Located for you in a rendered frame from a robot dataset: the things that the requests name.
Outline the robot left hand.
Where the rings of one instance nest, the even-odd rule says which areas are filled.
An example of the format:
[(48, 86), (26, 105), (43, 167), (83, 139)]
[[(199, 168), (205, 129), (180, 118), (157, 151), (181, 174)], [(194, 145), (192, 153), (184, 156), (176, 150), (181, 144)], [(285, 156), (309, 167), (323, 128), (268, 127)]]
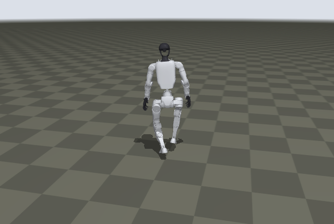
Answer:
[(148, 103), (148, 98), (144, 98), (144, 103), (143, 103), (143, 109), (146, 111), (147, 110), (147, 106), (146, 103)]

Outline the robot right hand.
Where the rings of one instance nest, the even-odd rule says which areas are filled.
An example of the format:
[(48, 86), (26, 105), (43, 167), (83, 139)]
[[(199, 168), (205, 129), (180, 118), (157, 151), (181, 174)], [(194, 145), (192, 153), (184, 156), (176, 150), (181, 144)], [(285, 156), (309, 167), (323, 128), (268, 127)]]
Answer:
[(189, 108), (190, 107), (190, 97), (189, 96), (186, 96), (186, 100), (188, 100), (187, 102), (186, 102), (186, 104), (187, 104), (187, 107)]

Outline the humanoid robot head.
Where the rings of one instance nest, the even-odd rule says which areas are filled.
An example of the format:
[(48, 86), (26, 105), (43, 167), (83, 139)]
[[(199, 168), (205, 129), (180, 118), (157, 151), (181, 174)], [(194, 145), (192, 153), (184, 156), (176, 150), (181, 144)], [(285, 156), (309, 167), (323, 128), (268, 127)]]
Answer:
[[(166, 50), (169, 51), (169, 52), (168, 52), (168, 55), (167, 55), (167, 56), (163, 56), (162, 53), (161, 53), (161, 51), (165, 52)], [(167, 62), (167, 61), (170, 61), (170, 60), (168, 59), (168, 56), (169, 56), (169, 53), (170, 53), (170, 47), (169, 47), (169, 45), (168, 45), (167, 43), (162, 43), (162, 44), (160, 44), (160, 46), (159, 46), (159, 51), (160, 51), (160, 54), (161, 54), (161, 56), (162, 56), (162, 60), (161, 60), (160, 62)]]

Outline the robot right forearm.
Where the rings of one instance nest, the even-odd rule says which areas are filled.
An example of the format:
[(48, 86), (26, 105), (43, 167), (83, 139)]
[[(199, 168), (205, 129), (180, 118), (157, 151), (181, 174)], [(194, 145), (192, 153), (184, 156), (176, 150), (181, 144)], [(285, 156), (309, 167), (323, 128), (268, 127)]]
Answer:
[(189, 82), (188, 82), (188, 84), (184, 85), (183, 88), (184, 88), (184, 96), (185, 96), (185, 98), (186, 98), (186, 96), (190, 97), (190, 95), (189, 95)]

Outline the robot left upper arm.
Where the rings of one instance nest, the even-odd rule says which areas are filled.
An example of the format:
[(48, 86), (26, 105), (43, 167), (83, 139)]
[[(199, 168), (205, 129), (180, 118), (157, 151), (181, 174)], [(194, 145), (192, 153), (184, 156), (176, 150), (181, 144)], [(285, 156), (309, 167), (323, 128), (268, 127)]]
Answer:
[(156, 69), (156, 63), (152, 63), (149, 65), (148, 67), (148, 72), (147, 72), (147, 81), (146, 81), (146, 86), (148, 87), (152, 87), (153, 85), (153, 81), (152, 78), (153, 78), (153, 71)]

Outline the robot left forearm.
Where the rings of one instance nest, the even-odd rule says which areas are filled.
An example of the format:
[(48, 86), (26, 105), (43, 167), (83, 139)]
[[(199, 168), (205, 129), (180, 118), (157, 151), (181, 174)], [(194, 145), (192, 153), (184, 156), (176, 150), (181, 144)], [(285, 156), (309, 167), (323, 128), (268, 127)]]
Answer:
[(148, 98), (148, 100), (150, 99), (150, 90), (151, 90), (151, 87), (148, 87), (145, 84), (145, 97), (144, 98)]

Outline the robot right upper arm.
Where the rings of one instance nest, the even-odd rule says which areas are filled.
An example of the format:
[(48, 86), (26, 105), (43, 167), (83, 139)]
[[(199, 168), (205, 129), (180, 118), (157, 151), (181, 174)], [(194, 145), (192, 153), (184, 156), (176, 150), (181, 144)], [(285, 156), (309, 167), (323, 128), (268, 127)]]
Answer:
[(175, 63), (175, 67), (179, 69), (179, 74), (182, 78), (181, 80), (181, 84), (184, 86), (186, 84), (188, 84), (188, 79), (186, 77), (186, 72), (185, 72), (185, 69), (184, 69), (184, 66), (181, 62), (174, 62)]

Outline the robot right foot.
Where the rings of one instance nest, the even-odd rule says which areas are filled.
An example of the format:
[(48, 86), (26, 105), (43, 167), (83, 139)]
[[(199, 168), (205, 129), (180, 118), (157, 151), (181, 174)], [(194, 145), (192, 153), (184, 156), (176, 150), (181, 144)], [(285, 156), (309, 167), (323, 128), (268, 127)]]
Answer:
[(176, 144), (176, 139), (173, 137), (170, 142)]

